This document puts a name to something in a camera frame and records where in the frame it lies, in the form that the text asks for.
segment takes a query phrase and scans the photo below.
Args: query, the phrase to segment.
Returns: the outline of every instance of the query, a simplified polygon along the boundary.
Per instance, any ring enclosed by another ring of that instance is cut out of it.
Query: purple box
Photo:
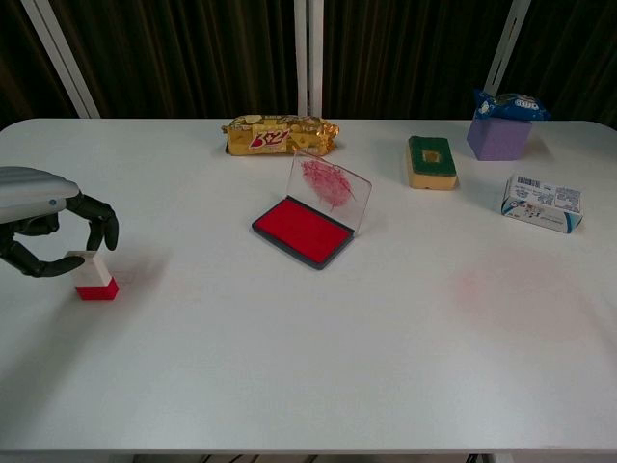
[[[480,161],[513,161],[523,154],[530,131],[529,121],[474,118],[467,141]]]

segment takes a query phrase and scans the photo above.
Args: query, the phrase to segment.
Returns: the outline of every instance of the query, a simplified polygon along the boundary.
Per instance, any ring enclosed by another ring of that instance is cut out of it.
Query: red and white block
[[[84,263],[70,272],[77,293],[84,301],[112,301],[118,284],[96,251],[70,251],[67,256],[84,258]]]

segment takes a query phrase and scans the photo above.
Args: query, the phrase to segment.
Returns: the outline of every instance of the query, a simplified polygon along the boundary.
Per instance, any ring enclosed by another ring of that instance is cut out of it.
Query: yellow sponge
[[[412,188],[454,189],[456,167],[447,140],[411,137],[407,144],[407,173]]]

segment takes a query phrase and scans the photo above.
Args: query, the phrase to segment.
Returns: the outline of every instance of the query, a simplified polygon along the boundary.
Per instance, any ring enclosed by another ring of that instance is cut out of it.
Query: robotic hand
[[[27,167],[0,167],[0,258],[24,275],[55,277],[84,263],[71,256],[46,262],[13,240],[51,234],[60,227],[58,212],[68,209],[90,222],[86,249],[96,251],[103,237],[110,250],[118,244],[118,219],[108,204],[82,194],[72,181]]]

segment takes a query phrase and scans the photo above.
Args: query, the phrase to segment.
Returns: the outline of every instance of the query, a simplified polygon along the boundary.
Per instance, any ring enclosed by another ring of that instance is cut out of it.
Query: snack wrapper
[[[222,127],[233,155],[293,154],[323,156],[335,148],[338,125],[313,116],[240,116]]]
[[[547,121],[550,113],[547,108],[532,96],[503,94],[491,96],[479,90],[475,96],[475,117],[477,119],[502,118],[517,121]]]

